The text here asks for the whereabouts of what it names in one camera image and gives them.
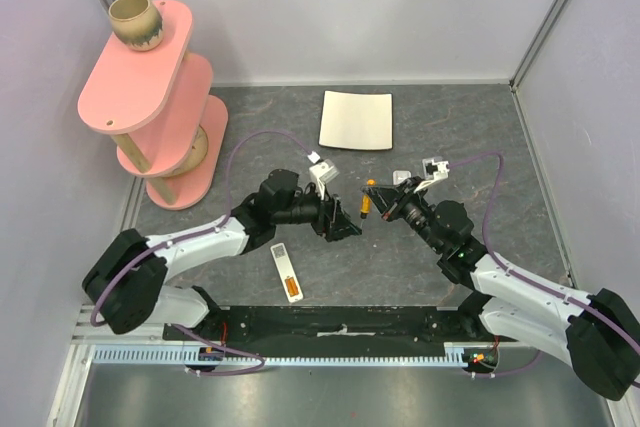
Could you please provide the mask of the black remote control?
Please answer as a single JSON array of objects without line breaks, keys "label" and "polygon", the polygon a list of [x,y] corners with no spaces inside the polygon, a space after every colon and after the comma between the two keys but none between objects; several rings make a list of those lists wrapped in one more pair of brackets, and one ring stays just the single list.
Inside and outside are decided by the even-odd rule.
[{"label": "black remote control", "polygon": [[337,242],[362,234],[362,229],[353,223],[337,195],[331,196],[325,206],[324,238],[327,242]]}]

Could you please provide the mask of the orange handle screwdriver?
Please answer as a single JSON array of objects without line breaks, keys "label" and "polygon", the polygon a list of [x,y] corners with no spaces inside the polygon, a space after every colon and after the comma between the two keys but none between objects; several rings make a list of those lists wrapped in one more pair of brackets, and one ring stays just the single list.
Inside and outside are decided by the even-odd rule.
[{"label": "orange handle screwdriver", "polygon": [[[374,179],[368,179],[366,182],[366,186],[375,186],[376,185],[376,180]],[[360,228],[364,227],[364,222],[367,220],[370,212],[371,212],[371,199],[369,198],[369,196],[364,193],[362,194],[362,200],[361,200],[361,205],[360,205]]]}]

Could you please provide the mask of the white remote control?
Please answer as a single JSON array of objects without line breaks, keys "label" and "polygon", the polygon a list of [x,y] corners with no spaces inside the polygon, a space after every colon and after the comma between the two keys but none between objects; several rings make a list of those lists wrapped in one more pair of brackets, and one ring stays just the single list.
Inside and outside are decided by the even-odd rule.
[{"label": "white remote control", "polygon": [[[298,282],[296,273],[294,271],[293,268],[293,264],[291,262],[290,256],[288,254],[288,251],[286,249],[286,246],[283,243],[278,243],[275,244],[273,246],[270,247],[270,251],[271,251],[271,255],[272,258],[274,260],[276,269],[278,271],[281,283],[283,285],[284,288],[284,292],[287,296],[287,300],[290,303],[296,303],[299,302],[301,300],[304,299],[304,294],[302,292],[301,286]],[[290,297],[288,295],[287,289],[286,289],[286,285],[285,285],[285,279],[288,277],[292,277],[295,279],[298,288],[299,288],[299,294],[295,297]]]}]

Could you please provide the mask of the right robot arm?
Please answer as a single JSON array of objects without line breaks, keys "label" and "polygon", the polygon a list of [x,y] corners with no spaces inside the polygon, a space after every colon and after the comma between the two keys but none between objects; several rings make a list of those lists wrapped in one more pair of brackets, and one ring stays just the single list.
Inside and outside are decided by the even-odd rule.
[{"label": "right robot arm", "polygon": [[507,261],[473,235],[460,202],[436,205],[421,178],[362,189],[386,222],[403,220],[437,254],[443,274],[479,296],[458,315],[467,339],[507,337],[572,368],[593,392],[621,400],[639,380],[639,321],[624,299],[606,288],[592,294],[561,286]]}]

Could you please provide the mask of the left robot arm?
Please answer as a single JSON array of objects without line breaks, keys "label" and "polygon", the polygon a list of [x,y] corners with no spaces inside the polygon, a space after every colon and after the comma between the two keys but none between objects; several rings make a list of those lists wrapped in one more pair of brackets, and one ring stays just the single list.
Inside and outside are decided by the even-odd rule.
[{"label": "left robot arm", "polygon": [[144,324],[180,324],[198,340],[219,329],[219,316],[199,287],[169,280],[208,262],[248,254],[270,242],[280,225],[309,225],[327,242],[362,233],[338,196],[319,182],[298,184],[297,173],[276,169],[230,213],[212,222],[165,235],[120,232],[82,281],[94,304],[90,323],[116,335]]}]

